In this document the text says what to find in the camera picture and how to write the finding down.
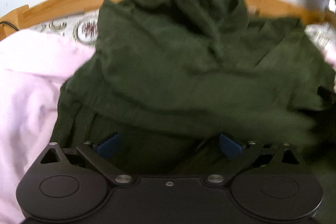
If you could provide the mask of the floral patterned pillow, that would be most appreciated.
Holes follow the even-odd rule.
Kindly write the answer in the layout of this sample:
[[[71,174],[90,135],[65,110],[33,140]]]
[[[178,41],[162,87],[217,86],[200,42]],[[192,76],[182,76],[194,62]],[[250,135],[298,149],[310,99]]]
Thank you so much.
[[[88,47],[94,47],[98,37],[98,10],[52,19],[29,27],[46,34],[57,34]]]

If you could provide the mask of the pink bed sheet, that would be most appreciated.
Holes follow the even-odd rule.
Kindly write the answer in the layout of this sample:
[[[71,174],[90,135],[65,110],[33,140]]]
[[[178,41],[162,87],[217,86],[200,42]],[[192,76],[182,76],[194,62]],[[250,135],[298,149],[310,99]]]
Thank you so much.
[[[34,30],[1,41],[1,223],[21,223],[17,186],[49,143],[60,87],[94,48]]]

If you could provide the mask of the wooden bed frame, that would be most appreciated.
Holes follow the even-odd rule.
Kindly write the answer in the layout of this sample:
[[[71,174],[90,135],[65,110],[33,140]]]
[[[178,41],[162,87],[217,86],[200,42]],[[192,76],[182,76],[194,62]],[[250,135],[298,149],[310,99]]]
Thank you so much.
[[[24,5],[1,17],[2,22],[7,21],[13,24],[12,27],[1,25],[1,39],[13,34],[16,28],[25,29],[49,20],[97,10],[103,1],[47,0],[34,7]],[[300,18],[303,24],[328,22],[335,25],[335,13],[330,10],[310,10],[283,0],[245,0],[245,2],[248,9],[260,17],[294,16]]]

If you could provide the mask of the dark green corduroy shirt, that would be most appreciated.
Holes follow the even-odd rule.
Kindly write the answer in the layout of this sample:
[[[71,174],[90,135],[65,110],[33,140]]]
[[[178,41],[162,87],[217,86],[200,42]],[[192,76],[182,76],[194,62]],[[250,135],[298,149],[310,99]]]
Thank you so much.
[[[290,142],[318,176],[317,218],[335,223],[335,71],[296,18],[250,16],[244,0],[105,0],[92,58],[60,89],[52,141],[118,135],[128,174],[210,174],[220,135]]]

